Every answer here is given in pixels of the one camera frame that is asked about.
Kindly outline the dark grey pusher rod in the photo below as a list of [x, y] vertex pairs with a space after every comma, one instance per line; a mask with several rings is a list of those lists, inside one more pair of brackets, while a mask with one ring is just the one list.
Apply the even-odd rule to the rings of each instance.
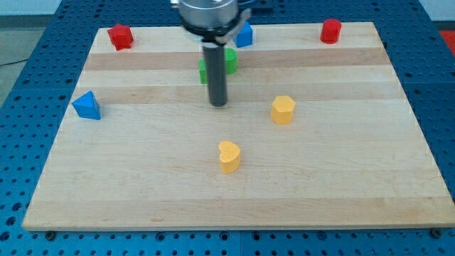
[[225, 49], [217, 45], [203, 46], [203, 57], [210, 103], [222, 107], [228, 101]]

